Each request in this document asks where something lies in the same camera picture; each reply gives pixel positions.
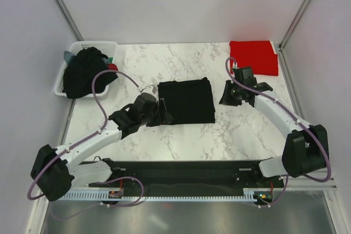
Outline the black t-shirt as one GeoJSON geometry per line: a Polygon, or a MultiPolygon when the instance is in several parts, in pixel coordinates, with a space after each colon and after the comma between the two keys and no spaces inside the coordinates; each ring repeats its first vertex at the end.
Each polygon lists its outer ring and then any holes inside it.
{"type": "Polygon", "coordinates": [[[170,125],[208,124],[215,122],[215,108],[207,77],[190,81],[161,82],[158,97],[172,117],[170,125]]]}

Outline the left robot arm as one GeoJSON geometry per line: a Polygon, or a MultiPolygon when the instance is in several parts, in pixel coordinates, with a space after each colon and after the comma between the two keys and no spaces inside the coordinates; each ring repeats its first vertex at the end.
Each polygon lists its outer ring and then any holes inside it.
{"type": "Polygon", "coordinates": [[[120,172],[105,161],[84,164],[86,158],[106,146],[136,133],[140,127],[154,127],[172,121],[165,100],[149,93],[141,93],[128,104],[107,116],[105,121],[85,136],[65,145],[52,148],[42,146],[34,161],[31,177],[42,196],[53,202],[62,198],[72,187],[95,182],[116,186],[120,172]]]}

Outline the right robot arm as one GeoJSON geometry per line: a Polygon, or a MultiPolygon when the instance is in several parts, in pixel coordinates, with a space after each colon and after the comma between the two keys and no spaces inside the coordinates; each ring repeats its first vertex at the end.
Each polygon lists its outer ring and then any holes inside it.
{"type": "Polygon", "coordinates": [[[221,105],[240,106],[243,102],[264,114],[285,139],[282,155],[259,162],[251,173],[252,182],[265,186],[271,177],[305,176],[316,182],[331,178],[326,129],[312,125],[293,113],[265,82],[257,82],[250,67],[227,70],[221,105]]]}

